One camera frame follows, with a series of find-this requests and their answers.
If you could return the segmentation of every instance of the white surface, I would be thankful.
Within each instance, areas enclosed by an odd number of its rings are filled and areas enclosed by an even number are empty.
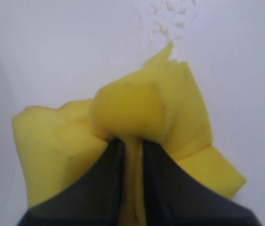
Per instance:
[[[249,179],[236,201],[265,226],[265,0],[172,5],[174,11],[160,0],[0,0],[0,226],[14,226],[26,208],[12,115],[27,105],[93,96],[139,68],[165,45],[167,32],[205,97],[216,147]],[[182,21],[183,29],[174,26]]]

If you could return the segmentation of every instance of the white background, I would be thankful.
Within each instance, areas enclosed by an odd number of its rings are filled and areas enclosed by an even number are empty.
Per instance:
[[[0,0],[0,226],[26,209],[11,117],[92,97],[167,40],[193,70],[216,147],[249,180],[235,200],[265,226],[265,0],[169,2]]]

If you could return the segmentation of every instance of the black plastic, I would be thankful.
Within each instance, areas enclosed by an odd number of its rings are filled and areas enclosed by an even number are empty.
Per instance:
[[[261,226],[253,212],[204,187],[156,143],[145,141],[147,226]]]
[[[116,226],[124,144],[111,141],[95,165],[72,186],[27,211],[18,226]]]

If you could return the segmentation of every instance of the white wall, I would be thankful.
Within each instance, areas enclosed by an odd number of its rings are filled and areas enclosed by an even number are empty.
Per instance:
[[[93,96],[139,68],[165,36],[193,69],[216,147],[249,179],[236,201],[265,225],[265,0],[171,2],[174,11],[161,0],[0,0],[0,225],[13,226],[26,208],[11,116]]]

